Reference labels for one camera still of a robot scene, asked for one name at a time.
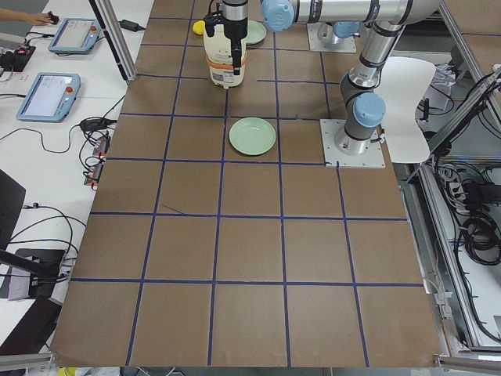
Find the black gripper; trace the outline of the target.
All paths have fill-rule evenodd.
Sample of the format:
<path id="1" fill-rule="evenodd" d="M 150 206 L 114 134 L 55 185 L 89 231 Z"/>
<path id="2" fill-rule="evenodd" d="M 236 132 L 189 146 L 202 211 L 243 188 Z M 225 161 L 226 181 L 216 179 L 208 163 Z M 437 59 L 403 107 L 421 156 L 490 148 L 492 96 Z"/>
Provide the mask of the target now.
<path id="1" fill-rule="evenodd" d="M 230 40 L 232 67 L 235 75 L 240 75 L 242 67 L 242 40 L 247 36 L 248 0 L 210 1 L 204 17 L 205 33 L 214 36 L 215 26 L 224 26 L 225 36 Z"/>

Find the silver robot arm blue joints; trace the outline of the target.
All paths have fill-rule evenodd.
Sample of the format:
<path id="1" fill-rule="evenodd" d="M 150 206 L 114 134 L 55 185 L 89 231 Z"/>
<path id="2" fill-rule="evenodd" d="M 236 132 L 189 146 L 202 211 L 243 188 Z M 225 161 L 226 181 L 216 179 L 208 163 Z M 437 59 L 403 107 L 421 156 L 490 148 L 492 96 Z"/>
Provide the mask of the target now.
<path id="1" fill-rule="evenodd" d="M 340 83 L 350 139 L 368 139 L 384 119 L 385 103 L 373 90 L 380 73 L 408 24 L 430 16 L 439 1 L 262 1 L 261 14 L 271 31 L 285 31 L 296 22 L 315 24 L 355 21 L 371 24 L 359 61 Z"/>

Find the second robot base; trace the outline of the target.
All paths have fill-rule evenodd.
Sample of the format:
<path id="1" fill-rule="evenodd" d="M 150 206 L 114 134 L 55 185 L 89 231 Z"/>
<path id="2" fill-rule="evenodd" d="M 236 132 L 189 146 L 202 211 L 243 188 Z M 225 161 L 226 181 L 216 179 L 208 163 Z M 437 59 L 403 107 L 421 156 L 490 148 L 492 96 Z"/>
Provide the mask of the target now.
<path id="1" fill-rule="evenodd" d="M 355 53 L 354 35 L 359 22 L 310 23 L 307 26 L 309 49 L 314 52 Z"/>

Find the person hand at mouse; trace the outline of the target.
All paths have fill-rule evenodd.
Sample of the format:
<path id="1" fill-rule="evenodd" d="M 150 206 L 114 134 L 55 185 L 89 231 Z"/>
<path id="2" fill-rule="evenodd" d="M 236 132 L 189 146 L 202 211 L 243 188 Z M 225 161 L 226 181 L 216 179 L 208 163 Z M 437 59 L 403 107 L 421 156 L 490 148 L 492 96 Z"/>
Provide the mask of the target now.
<path id="1" fill-rule="evenodd" d="M 48 13 L 21 13 L 19 20 L 32 26 L 44 26 L 53 24 L 52 18 Z"/>

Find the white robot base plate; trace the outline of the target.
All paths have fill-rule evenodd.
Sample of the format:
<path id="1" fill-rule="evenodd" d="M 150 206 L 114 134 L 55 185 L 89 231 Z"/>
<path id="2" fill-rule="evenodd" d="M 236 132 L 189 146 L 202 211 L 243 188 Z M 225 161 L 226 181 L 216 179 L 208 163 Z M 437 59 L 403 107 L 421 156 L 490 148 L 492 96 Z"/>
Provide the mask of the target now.
<path id="1" fill-rule="evenodd" d="M 377 131 L 366 140 L 350 139 L 343 119 L 321 119 L 321 136 L 326 167 L 384 168 L 384 156 Z"/>

